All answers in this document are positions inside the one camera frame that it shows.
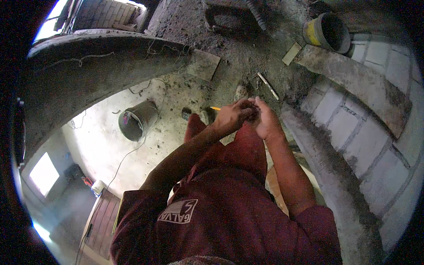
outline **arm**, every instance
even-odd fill
[[[259,97],[249,100],[259,108],[256,131],[268,146],[284,202],[290,213],[297,215],[316,205],[311,182],[290,150],[275,112]]]
[[[215,121],[160,162],[150,172],[140,189],[170,191],[188,174],[209,147],[240,129],[244,120],[255,111],[256,109],[247,99],[222,107]]]

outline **bucket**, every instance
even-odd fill
[[[347,53],[350,48],[350,35],[347,27],[333,13],[323,13],[303,26],[303,37],[311,45]]]
[[[155,103],[146,100],[122,112],[118,118],[118,125],[128,140],[138,142],[146,136],[157,119],[158,110]]]

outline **hand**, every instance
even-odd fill
[[[259,137],[264,140],[273,135],[285,137],[277,114],[259,97],[250,98],[249,101],[259,108],[258,119],[255,123]]]
[[[243,122],[255,114],[257,114],[255,106],[242,98],[238,102],[222,107],[211,127],[221,139],[240,129]]]

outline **maroon shirt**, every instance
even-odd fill
[[[250,173],[213,169],[175,193],[123,195],[111,245],[116,264],[166,264],[195,255],[235,263],[341,264],[333,213],[313,206],[290,220]]]

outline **stick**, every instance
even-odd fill
[[[274,95],[275,99],[280,100],[280,98],[275,93],[274,89],[272,89],[272,87],[268,84],[268,81],[266,81],[265,77],[263,77],[261,73],[259,72],[258,72],[258,76],[262,79],[262,81],[264,81],[265,85],[268,86],[269,90],[271,90],[271,93]]]

